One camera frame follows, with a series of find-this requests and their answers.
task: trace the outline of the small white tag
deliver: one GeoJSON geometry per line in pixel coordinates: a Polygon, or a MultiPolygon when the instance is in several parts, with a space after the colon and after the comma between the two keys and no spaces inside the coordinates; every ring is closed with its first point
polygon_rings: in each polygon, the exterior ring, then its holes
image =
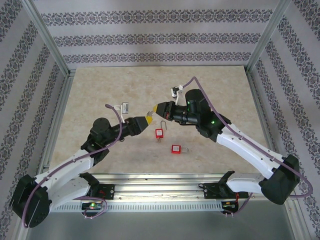
{"type": "Polygon", "coordinates": [[[122,111],[123,114],[129,113],[129,103],[128,102],[123,102],[121,104],[121,106],[122,106],[121,111],[122,111]]]}
{"type": "Polygon", "coordinates": [[[180,147],[179,146],[173,146],[173,151],[175,152],[180,152],[180,147]]]}

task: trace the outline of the white bracket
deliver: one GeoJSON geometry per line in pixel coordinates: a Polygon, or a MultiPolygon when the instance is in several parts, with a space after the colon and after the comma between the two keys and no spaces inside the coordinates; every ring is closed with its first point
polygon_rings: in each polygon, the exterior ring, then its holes
{"type": "Polygon", "coordinates": [[[174,88],[171,88],[171,96],[175,99],[175,105],[183,105],[184,104],[184,95],[183,90],[184,87],[182,85],[176,86],[175,88],[179,88],[179,90],[177,92],[174,92],[174,88]]]}
{"type": "Polygon", "coordinates": [[[123,117],[123,114],[128,114],[129,113],[129,103],[128,102],[123,102],[123,103],[121,103],[121,105],[115,105],[113,107],[117,112],[120,113],[121,121],[123,123],[125,123],[125,119],[123,117]]]}

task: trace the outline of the key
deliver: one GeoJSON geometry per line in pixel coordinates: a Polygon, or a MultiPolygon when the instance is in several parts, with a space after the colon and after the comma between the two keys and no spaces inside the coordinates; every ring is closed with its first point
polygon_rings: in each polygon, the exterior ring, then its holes
{"type": "Polygon", "coordinates": [[[152,114],[154,114],[154,111],[148,111],[148,113],[146,115],[149,117],[152,117],[152,114]]]}

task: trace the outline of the red padlock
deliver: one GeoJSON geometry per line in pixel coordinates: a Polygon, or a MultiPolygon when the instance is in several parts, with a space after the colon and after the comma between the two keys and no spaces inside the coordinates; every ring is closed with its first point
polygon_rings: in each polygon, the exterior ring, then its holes
{"type": "Polygon", "coordinates": [[[161,142],[160,139],[164,138],[164,130],[162,128],[158,128],[155,130],[155,138],[158,139],[159,142],[161,142]]]}
{"type": "Polygon", "coordinates": [[[172,145],[171,153],[172,154],[181,154],[181,146],[180,145],[172,145]]]}

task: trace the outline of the marble-patterned surface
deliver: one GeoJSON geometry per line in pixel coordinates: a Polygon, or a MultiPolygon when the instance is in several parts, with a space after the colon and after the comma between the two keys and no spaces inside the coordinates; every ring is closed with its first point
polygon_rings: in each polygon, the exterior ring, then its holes
{"type": "MultiPolygon", "coordinates": [[[[170,88],[196,76],[216,109],[240,130],[266,145],[243,66],[85,67],[77,68],[55,145],[51,168],[75,153],[86,141],[95,119],[117,124],[105,104],[129,102],[125,117],[145,116],[153,106],[172,100],[170,88]]],[[[196,88],[192,83],[188,89],[196,88]]],[[[202,137],[194,126],[167,122],[159,143],[155,129],[162,119],[154,114],[140,135],[127,137],[91,173],[256,173],[257,170],[224,146],[202,137]],[[171,154],[171,145],[189,153],[171,154]]]]}

